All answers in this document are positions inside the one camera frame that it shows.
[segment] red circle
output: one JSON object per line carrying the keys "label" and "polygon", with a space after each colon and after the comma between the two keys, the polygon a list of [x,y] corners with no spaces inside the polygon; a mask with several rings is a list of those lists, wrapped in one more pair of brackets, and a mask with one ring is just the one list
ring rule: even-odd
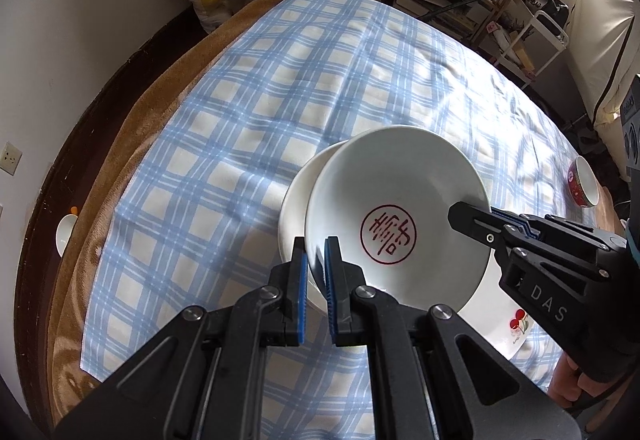
{"label": "red circle", "polygon": [[[378,209],[382,209],[383,207],[395,207],[396,209],[401,210],[404,214],[406,214],[409,217],[409,220],[411,220],[411,223],[414,226],[414,245],[412,245],[411,250],[409,250],[409,252],[407,254],[405,254],[404,257],[400,258],[397,261],[380,261],[380,260],[377,260],[376,258],[371,256],[371,254],[369,253],[369,251],[367,250],[367,248],[366,248],[366,246],[364,244],[364,240],[362,239],[362,230],[364,229],[364,222],[367,221],[367,218],[369,218],[371,213],[373,213],[374,211],[377,211]],[[360,224],[360,245],[362,246],[364,251],[367,253],[367,256],[369,258],[371,258],[376,263],[380,263],[381,265],[395,265],[396,263],[400,263],[401,261],[406,260],[406,258],[408,258],[409,255],[414,251],[415,243],[417,241],[418,241],[418,229],[415,227],[414,219],[412,218],[412,216],[407,211],[402,209],[399,205],[395,205],[395,204],[382,204],[382,205],[379,205],[378,207],[375,207],[371,211],[369,211],[367,213],[367,215],[363,218],[362,223]]]}

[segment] brown blanket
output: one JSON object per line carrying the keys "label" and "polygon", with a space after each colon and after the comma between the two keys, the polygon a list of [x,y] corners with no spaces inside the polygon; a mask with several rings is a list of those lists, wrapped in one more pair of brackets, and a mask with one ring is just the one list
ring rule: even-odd
{"label": "brown blanket", "polygon": [[169,67],[133,106],[95,179],[60,263],[49,313],[47,375],[57,424],[99,382],[80,370],[82,331],[115,206],[180,103],[226,47],[282,0],[254,0]]}

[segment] tablecloth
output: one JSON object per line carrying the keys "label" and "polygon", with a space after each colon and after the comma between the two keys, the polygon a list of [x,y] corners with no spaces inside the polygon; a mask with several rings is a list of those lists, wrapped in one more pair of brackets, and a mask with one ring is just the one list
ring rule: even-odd
{"label": "tablecloth", "polygon": [[[491,204],[593,224],[565,191],[575,150],[510,81],[443,33],[372,0],[284,0],[204,75],[152,145],[111,223],[81,367],[104,380],[187,305],[231,305],[278,260],[280,204],[319,150],[369,128],[427,128],[473,163]],[[268,438],[370,438],[366,353],[308,312],[270,354]],[[535,327],[514,363],[548,384]]]}

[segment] red circular emblem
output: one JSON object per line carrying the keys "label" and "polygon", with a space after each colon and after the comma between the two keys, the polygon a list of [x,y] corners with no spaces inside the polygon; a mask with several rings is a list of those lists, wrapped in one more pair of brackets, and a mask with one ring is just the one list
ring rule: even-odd
{"label": "red circular emblem", "polygon": [[394,265],[414,250],[414,219],[400,206],[388,204],[371,210],[360,226],[362,248],[376,263]]}

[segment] human hand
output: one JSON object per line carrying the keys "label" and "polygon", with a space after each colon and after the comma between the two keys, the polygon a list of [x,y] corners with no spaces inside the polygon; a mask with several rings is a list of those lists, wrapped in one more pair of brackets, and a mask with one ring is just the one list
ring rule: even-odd
{"label": "human hand", "polygon": [[[625,393],[630,380],[631,377],[607,397],[605,405],[587,424],[587,433],[592,433],[604,422],[604,419],[608,417],[611,410],[616,406],[622,394]],[[558,364],[556,364],[556,369],[554,370],[554,375],[546,394],[560,406],[567,408],[573,406],[583,391],[586,391],[591,396],[598,396],[615,383],[615,380],[602,383],[589,378],[580,371],[578,365],[573,362],[571,357],[563,352],[560,360],[558,360]]]}

